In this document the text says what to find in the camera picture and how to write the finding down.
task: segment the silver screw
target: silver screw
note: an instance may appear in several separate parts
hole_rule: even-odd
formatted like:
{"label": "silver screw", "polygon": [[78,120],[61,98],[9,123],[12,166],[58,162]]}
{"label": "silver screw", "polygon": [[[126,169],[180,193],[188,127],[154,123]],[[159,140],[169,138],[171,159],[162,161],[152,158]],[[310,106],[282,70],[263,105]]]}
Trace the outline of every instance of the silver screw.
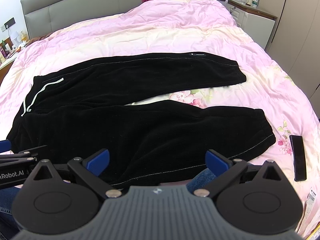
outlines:
{"label": "silver screw", "polygon": [[117,189],[109,189],[106,192],[106,196],[109,198],[116,198],[116,197],[120,197],[121,195],[122,195],[122,192]]}
{"label": "silver screw", "polygon": [[209,190],[206,190],[204,188],[199,188],[199,189],[196,189],[193,192],[193,194],[196,195],[197,197],[207,197],[209,196],[210,192]]}

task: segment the white drawstring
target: white drawstring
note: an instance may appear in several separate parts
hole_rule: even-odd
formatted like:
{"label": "white drawstring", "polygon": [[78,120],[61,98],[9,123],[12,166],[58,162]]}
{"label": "white drawstring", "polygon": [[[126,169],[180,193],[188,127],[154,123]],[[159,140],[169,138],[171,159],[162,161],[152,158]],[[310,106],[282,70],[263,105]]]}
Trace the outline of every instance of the white drawstring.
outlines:
{"label": "white drawstring", "polygon": [[63,81],[63,78],[59,79],[59,80],[56,81],[56,82],[51,82],[51,83],[45,84],[45,85],[43,86],[43,88],[41,88],[41,90],[40,90],[38,93],[36,93],[36,95],[34,96],[32,102],[31,102],[31,104],[30,104],[30,106],[28,106],[27,109],[26,109],[26,98],[24,98],[24,100],[23,100],[23,114],[22,114],[21,116],[23,116],[26,112],[28,112],[28,113],[31,112],[30,107],[34,104],[34,102],[36,101],[36,97],[37,97],[37,95],[38,95],[40,92],[44,91],[45,88],[46,88],[48,85],[57,84],[57,83],[60,83],[61,81]]}

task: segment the smartphone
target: smartphone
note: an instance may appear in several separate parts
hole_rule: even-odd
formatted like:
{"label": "smartphone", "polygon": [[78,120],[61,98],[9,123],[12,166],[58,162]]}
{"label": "smartphone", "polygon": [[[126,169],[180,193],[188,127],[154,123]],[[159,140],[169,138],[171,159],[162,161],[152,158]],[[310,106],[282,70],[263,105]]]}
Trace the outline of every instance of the smartphone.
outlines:
{"label": "smartphone", "polygon": [[307,179],[306,155],[304,153],[303,138],[300,135],[290,135],[293,152],[294,180]]}

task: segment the black sweatpants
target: black sweatpants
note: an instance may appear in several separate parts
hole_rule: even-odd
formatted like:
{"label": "black sweatpants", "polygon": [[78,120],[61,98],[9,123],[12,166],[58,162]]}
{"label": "black sweatpants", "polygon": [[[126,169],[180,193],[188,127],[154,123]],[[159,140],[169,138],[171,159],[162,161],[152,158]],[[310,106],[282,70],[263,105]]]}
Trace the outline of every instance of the black sweatpants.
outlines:
{"label": "black sweatpants", "polygon": [[205,168],[208,149],[248,161],[274,144],[264,112],[171,100],[126,105],[245,81],[236,61],[203,52],[92,59],[34,77],[7,138],[15,153],[48,145],[41,158],[53,163],[107,148],[100,177],[117,188],[191,179]]}

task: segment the pink floral comforter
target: pink floral comforter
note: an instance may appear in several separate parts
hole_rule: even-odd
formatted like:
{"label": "pink floral comforter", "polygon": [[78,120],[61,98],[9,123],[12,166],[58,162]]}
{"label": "pink floral comforter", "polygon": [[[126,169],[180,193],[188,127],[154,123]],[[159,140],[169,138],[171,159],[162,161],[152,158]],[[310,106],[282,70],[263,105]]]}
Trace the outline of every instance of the pink floral comforter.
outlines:
{"label": "pink floral comforter", "polygon": [[[133,104],[171,99],[201,108],[246,106],[261,108],[277,142],[252,160],[274,159],[303,203],[311,190],[320,193],[320,124],[303,92],[265,51],[238,28],[216,0],[153,0],[128,13],[88,20],[53,33],[23,50],[0,87],[0,139],[32,86],[33,77],[96,57],[150,52],[203,51],[236,60],[247,82],[162,95]],[[289,135],[304,139],[308,179],[294,181]],[[320,198],[302,221],[299,234],[308,235],[320,220]]]}

